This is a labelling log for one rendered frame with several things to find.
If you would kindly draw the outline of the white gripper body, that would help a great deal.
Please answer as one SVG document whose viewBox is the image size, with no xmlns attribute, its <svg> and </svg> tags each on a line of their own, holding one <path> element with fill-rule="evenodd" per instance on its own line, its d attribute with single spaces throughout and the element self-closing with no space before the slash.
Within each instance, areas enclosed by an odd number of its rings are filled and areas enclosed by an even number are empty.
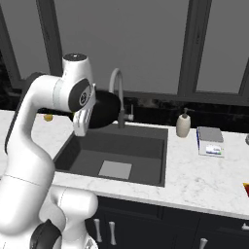
<svg viewBox="0 0 249 249">
<path fill-rule="evenodd" d="M 73 128 L 76 136 L 85 136 L 89 129 L 89 121 L 93 107 L 84 107 L 74 114 Z"/>
</svg>

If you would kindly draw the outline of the black bowl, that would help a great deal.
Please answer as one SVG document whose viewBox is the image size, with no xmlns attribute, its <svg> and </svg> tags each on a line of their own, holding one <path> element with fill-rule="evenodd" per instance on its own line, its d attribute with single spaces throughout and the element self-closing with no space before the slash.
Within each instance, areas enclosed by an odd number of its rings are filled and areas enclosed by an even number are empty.
<svg viewBox="0 0 249 249">
<path fill-rule="evenodd" d="M 69 108 L 75 113 L 84 107 L 92 106 L 89 128 L 102 128 L 118 118 L 121 110 L 121 101 L 114 94 L 106 90 L 97 90 L 89 93 L 86 90 L 71 93 L 68 99 Z"/>
</svg>

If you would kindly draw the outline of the dark grey sink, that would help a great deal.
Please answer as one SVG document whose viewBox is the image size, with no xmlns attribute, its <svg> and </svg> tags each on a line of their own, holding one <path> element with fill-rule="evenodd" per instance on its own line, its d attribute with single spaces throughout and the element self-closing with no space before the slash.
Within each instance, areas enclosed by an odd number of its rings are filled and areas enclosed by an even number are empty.
<svg viewBox="0 0 249 249">
<path fill-rule="evenodd" d="M 59 172 L 162 187 L 168 131 L 110 124 L 72 134 L 53 159 Z"/>
</svg>

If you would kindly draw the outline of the dark cupboard door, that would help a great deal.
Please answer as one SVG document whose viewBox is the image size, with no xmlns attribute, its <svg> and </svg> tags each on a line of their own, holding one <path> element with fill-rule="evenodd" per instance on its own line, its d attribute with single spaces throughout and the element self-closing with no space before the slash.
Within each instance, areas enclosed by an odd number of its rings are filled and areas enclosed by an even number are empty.
<svg viewBox="0 0 249 249">
<path fill-rule="evenodd" d="M 249 249 L 249 237 L 212 232 L 198 233 L 192 249 L 199 249 L 202 238 L 207 240 L 203 249 Z"/>
<path fill-rule="evenodd" d="M 115 222 L 117 245 L 111 245 L 111 234 L 108 229 L 110 249 L 174 249 L 176 232 L 168 225 L 150 219 L 135 218 L 121 214 L 106 215 L 106 223 Z"/>
<path fill-rule="evenodd" d="M 100 235 L 101 235 L 101 242 L 97 241 L 97 232 L 96 227 L 94 224 L 94 219 L 99 220 L 100 226 Z M 107 240 L 106 240 L 106 224 L 105 224 L 105 217 L 102 211 L 97 211 L 91 218 L 86 219 L 86 228 L 88 230 L 89 235 L 95 240 L 98 245 L 98 249 L 107 249 Z"/>
</svg>

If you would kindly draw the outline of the grey curved tap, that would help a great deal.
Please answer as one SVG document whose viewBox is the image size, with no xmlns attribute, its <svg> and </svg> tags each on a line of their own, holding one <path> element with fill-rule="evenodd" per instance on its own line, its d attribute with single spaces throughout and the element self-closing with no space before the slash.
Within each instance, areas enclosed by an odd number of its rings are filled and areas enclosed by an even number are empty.
<svg viewBox="0 0 249 249">
<path fill-rule="evenodd" d="M 123 84 L 123 74 L 119 68 L 115 68 L 111 74 L 109 91 L 114 92 L 115 84 L 118 84 L 119 99 L 121 101 L 121 110 L 118 115 L 118 127 L 124 128 L 126 121 L 132 121 L 134 119 L 133 113 L 127 114 L 125 112 L 124 104 L 124 84 Z"/>
</svg>

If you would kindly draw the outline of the beige soap dispenser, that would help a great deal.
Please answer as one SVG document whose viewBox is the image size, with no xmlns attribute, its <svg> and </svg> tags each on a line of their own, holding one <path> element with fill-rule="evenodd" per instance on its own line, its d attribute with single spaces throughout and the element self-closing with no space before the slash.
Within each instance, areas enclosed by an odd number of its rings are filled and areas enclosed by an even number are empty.
<svg viewBox="0 0 249 249">
<path fill-rule="evenodd" d="M 191 128 L 191 117 L 187 114 L 188 109 L 184 109 L 184 113 L 181 114 L 176 123 L 176 135 L 181 138 L 188 136 Z"/>
</svg>

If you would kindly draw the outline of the white kitchen scale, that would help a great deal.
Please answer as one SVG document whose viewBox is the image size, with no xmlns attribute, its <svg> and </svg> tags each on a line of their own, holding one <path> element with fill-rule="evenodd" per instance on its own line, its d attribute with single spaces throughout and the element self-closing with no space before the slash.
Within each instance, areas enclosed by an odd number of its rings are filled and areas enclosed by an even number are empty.
<svg viewBox="0 0 249 249">
<path fill-rule="evenodd" d="M 221 129 L 217 127 L 198 126 L 196 128 L 198 153 L 201 156 L 225 156 L 225 142 Z"/>
</svg>

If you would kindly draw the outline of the dark framed window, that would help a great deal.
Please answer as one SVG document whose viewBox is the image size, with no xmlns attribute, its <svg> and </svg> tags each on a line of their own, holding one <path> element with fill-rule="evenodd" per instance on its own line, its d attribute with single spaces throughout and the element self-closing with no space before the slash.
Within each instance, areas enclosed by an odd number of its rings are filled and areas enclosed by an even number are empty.
<svg viewBox="0 0 249 249">
<path fill-rule="evenodd" d="M 197 73 L 202 52 L 202 29 L 194 22 L 197 3 L 206 0 L 190 0 L 183 44 L 177 50 L 180 56 L 177 92 L 164 93 L 161 89 L 151 92 L 131 91 L 129 97 L 175 99 L 188 102 L 249 106 L 249 60 L 246 64 L 238 93 L 195 91 Z M 34 72 L 35 63 L 43 62 L 53 75 L 62 74 L 62 36 L 59 33 L 54 0 L 0 0 L 0 39 L 12 89 L 20 90 L 25 77 L 20 68 L 25 66 Z"/>
</svg>

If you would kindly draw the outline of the dark drawer front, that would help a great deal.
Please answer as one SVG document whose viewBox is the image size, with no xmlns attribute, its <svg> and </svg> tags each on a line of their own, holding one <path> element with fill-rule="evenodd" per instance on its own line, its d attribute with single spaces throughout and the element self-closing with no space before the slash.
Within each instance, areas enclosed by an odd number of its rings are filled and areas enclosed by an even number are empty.
<svg viewBox="0 0 249 249">
<path fill-rule="evenodd" d="M 202 214 L 199 219 L 198 228 L 202 231 L 224 232 L 249 237 L 249 231 L 245 231 L 242 228 L 244 224 L 249 226 L 249 221 L 219 215 Z"/>
</svg>

